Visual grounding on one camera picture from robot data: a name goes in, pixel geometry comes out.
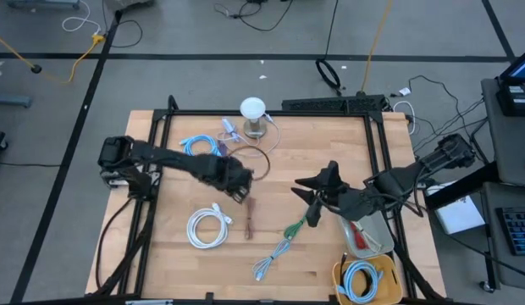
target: light blue cable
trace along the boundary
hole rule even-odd
[[[364,269],[370,277],[372,277],[372,287],[370,288],[370,291],[366,294],[364,297],[359,297],[355,294],[353,291],[353,278],[355,277],[355,273],[357,271],[360,271]],[[368,263],[367,261],[356,261],[349,265],[347,268],[347,271],[344,274],[344,286],[338,286],[338,292],[341,294],[345,294],[349,299],[356,303],[356,304],[366,304],[368,302],[371,302],[375,295],[378,292],[378,285],[379,281],[381,280],[381,277],[383,276],[383,271],[378,272],[375,267],[373,267],[372,264]]]
[[[188,155],[192,156],[193,151],[191,150],[191,145],[193,145],[195,142],[198,142],[198,141],[206,141],[210,143],[212,148],[210,149],[210,151],[206,153],[211,153],[211,154],[221,157],[221,153],[219,152],[219,148],[218,148],[218,143],[216,143],[216,141],[211,136],[208,136],[208,135],[188,137],[180,141],[180,145],[184,146],[184,153],[187,153]]]
[[[255,280],[264,279],[264,276],[268,272],[268,268],[270,268],[270,264],[272,263],[272,261],[278,258],[279,255],[289,251],[289,248],[290,240],[285,238],[278,244],[278,246],[274,250],[274,253],[272,253],[270,257],[261,259],[260,261],[256,262],[252,268]]]

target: concrete floor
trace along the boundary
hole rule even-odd
[[[86,1],[91,7],[90,19],[103,26],[101,2]],[[238,20],[215,13],[214,2],[157,0],[151,8],[125,14],[122,20],[137,20],[144,37],[135,47],[110,50],[94,96],[88,87],[102,46],[93,52],[93,59],[80,64],[75,81],[65,86],[33,75],[22,62],[5,55],[0,45],[0,93],[33,98],[31,108],[0,106],[0,130],[7,133],[10,143],[2,155],[3,162],[60,164],[65,152],[74,148],[68,142],[79,114],[87,112],[24,301],[83,295],[109,193],[98,177],[97,154],[104,137],[124,133],[131,110],[163,108],[169,94],[174,94],[181,108],[199,109],[237,108],[248,96],[260,97],[268,108],[279,109],[284,99],[333,95],[312,60],[274,57],[262,64],[255,57],[234,60],[235,56],[220,54],[262,54],[262,58],[271,58],[275,54],[323,53],[334,1],[297,0],[282,24],[269,33],[254,31]],[[407,86],[409,78],[426,75],[443,81],[460,99],[460,109],[477,101],[479,82],[497,76],[508,65],[506,52],[484,7],[487,2],[396,2],[375,53],[403,55],[406,61],[378,59],[372,65],[366,91],[397,92]],[[243,1],[221,3],[237,10]],[[385,3],[341,1],[329,53],[367,55]],[[525,1],[490,3],[512,51],[520,55],[525,51]],[[252,22],[263,27],[271,25],[286,5],[270,0]],[[61,29],[61,22],[71,15],[85,14],[84,6],[80,12],[42,5],[11,9],[0,1],[0,35],[20,52],[35,53],[32,61],[47,72],[66,78],[73,63],[71,58],[89,47],[95,27],[84,25],[67,33]],[[107,17],[110,25],[112,14],[107,12]],[[137,36],[138,30],[132,24],[121,25],[113,44],[130,43]],[[130,54],[134,59],[117,59],[124,57],[122,54]],[[144,54],[178,56],[137,59]],[[347,95],[354,95],[360,87],[365,67],[362,58],[331,63],[337,68],[346,67],[337,72],[348,88]],[[454,101],[441,87],[424,80],[415,80],[412,87],[413,94],[407,100],[417,116],[438,127],[456,115]],[[484,115],[484,106],[478,107],[466,117],[467,122]],[[420,126],[420,131],[412,136],[414,145],[430,134],[427,124]],[[488,128],[478,133],[478,139],[492,158]],[[434,144],[427,145],[419,154],[433,148]],[[478,166],[479,163],[470,169],[440,173],[436,178],[454,180]],[[13,295],[57,174],[58,168],[0,166],[0,303],[9,302]],[[458,237],[479,249],[486,247],[481,230],[470,230]],[[434,238],[449,297],[463,302],[525,304],[524,290],[503,286],[494,294],[481,291],[477,283],[486,277],[484,260],[437,232]]]

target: wooden table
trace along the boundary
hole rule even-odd
[[[151,117],[152,111],[131,112],[125,134],[147,140]],[[242,126],[242,118],[231,119]],[[307,205],[290,191],[295,185],[294,179],[316,175],[332,159],[340,165],[342,180],[351,187],[363,187],[362,181],[372,175],[363,121],[351,117],[274,117],[274,120],[282,130],[282,137],[280,144],[269,154],[272,163],[269,175],[254,182],[251,189],[257,204],[252,218],[254,236],[250,241],[244,239],[245,206],[204,186],[187,173],[164,170],[142,297],[203,299],[206,292],[214,292],[216,299],[325,301],[329,295],[335,294],[331,268],[345,251],[345,241],[338,216],[325,209],[318,227],[305,225],[290,250],[272,263],[263,281],[253,279],[251,267],[272,253],[283,238],[283,230],[297,222],[306,211]],[[385,113],[384,126],[393,166],[413,162],[403,114]],[[373,130],[379,151],[375,125]],[[216,135],[220,131],[222,125],[218,116],[174,116],[169,148],[181,150],[179,141],[186,137]],[[276,129],[269,125],[260,148],[271,147],[276,134]],[[204,150],[205,145],[197,143],[194,150]],[[378,158],[379,164],[383,164],[380,151]],[[255,169],[255,176],[264,170],[262,158],[240,160],[246,167]],[[103,225],[125,198],[126,188],[111,192]],[[229,238],[222,246],[199,250],[188,242],[185,226],[197,209],[208,208],[212,202],[218,202],[234,223],[229,227]],[[132,210],[133,205],[113,222],[106,235],[102,279],[106,279],[124,255]],[[433,288],[444,295],[428,218],[418,218],[407,209],[402,212],[402,217],[412,261]],[[212,240],[217,231],[218,221],[212,218],[204,219],[198,227],[203,240]],[[136,260],[131,267],[128,291],[134,286]],[[95,263],[87,283],[88,292],[96,290],[94,272]]]

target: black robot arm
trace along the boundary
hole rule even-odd
[[[412,194],[414,186],[423,178],[440,171],[469,167],[475,155],[472,148],[460,135],[450,135],[438,142],[436,149],[428,156],[419,159],[405,168],[387,169],[364,181],[365,189],[349,187],[340,178],[338,164],[330,161],[325,169],[311,178],[295,182],[310,188],[305,191],[292,188],[308,205],[307,223],[317,226],[321,217],[321,207],[345,219],[358,221],[377,211],[388,211],[403,204]]]
[[[129,197],[146,200],[152,196],[154,177],[142,173],[138,166],[156,164],[189,172],[200,182],[225,192],[235,201],[242,202],[251,189],[252,171],[233,157],[212,154],[190,156],[170,149],[154,147],[130,136],[107,138],[102,144],[97,162],[101,177],[108,186],[115,187],[119,181],[129,184]]]

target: green cable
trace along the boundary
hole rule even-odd
[[[292,240],[296,236],[300,228],[304,225],[305,221],[306,216],[302,217],[302,219],[300,219],[300,221],[296,224],[288,226],[287,229],[285,229],[285,232],[283,232],[283,236],[285,237],[285,239]]]

